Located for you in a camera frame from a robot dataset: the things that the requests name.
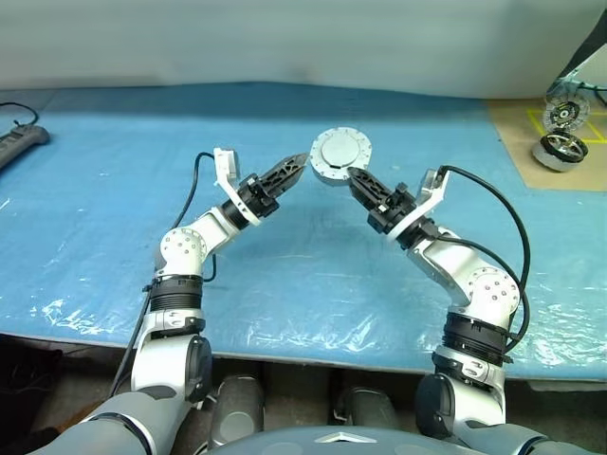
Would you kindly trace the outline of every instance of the blue plastic sheet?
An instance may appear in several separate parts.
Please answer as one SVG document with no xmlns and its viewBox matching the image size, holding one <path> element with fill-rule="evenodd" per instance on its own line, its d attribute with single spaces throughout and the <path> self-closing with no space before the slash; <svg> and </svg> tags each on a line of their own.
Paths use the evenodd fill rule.
<svg viewBox="0 0 607 455">
<path fill-rule="evenodd" d="M 53 135 L 0 174 L 2 332 L 125 345 L 195 154 L 233 147 L 243 174 L 263 173 L 343 125 L 371 139 L 370 170 L 386 185 L 404 181 L 415 191 L 428 168 L 450 163 L 495 183 L 523 217 L 532 315 L 509 375 L 607 377 L 604 194 L 528 189 L 479 100 L 279 84 L 0 98 L 42 109 L 40 124 Z M 0 110 L 0 125 L 8 129 L 14 114 Z M 203 161 L 186 222 L 225 200 L 212 181 Z M 450 303 L 445 291 L 367 225 L 347 188 L 323 185 L 310 169 L 280 203 L 219 253 L 203 298 L 214 351 L 430 370 Z M 520 270 L 516 229 L 482 189 L 455 176 L 433 218 Z"/>
</svg>

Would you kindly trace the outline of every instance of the floor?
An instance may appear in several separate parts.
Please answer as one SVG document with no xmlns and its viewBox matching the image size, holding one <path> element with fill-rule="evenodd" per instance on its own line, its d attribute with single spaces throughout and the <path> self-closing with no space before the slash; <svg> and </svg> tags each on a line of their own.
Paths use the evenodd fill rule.
<svg viewBox="0 0 607 455">
<path fill-rule="evenodd" d="M 65 428 L 82 419 L 107 394 L 122 351 L 56 343 L 47 343 L 46 347 L 62 349 L 64 358 L 59 379 L 42 405 L 33 429 Z M 223 377 L 233 373 L 252 373 L 262 380 L 266 393 L 266 429 L 325 424 L 332 413 L 330 403 L 339 390 L 368 386 L 386 391 L 402 429 L 416 432 L 413 402 L 421 375 L 218 359 L 214 364 L 213 382 L 218 385 Z M 540 386 L 572 388 L 571 384 L 561 383 Z M 122 386 L 123 390 L 127 388 L 128 384 Z M 506 396 L 509 422 L 534 428 L 555 440 L 606 452 L 605 391 L 534 391 L 526 382 L 508 381 Z M 206 440 L 210 419 L 211 413 L 207 410 L 192 411 L 177 434 L 172 454 L 191 455 Z"/>
</svg>

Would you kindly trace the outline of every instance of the table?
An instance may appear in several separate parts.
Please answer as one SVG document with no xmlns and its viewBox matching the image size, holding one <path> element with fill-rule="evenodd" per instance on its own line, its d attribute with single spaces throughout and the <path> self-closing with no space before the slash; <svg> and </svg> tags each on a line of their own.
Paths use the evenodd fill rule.
<svg viewBox="0 0 607 455">
<path fill-rule="evenodd" d="M 480 100 L 263 83 L 0 99 L 40 109 L 53 135 L 0 174 L 0 332 L 124 346 L 196 153 L 233 147 L 243 175 L 263 173 L 309 152 L 325 129 L 352 126 L 371 139 L 370 170 L 386 185 L 416 191 L 428 168 L 450 163 L 495 183 L 525 220 L 532 316 L 509 376 L 607 377 L 605 194 L 528 189 Z M 12 118 L 1 110 L 2 128 Z M 204 161 L 200 180 L 185 222 L 225 199 Z M 215 353 L 430 370 L 444 290 L 366 224 L 347 188 L 325 186 L 309 169 L 280 203 L 218 255 L 203 299 Z M 479 187 L 454 176 L 433 217 L 520 270 L 517 231 Z"/>
</svg>

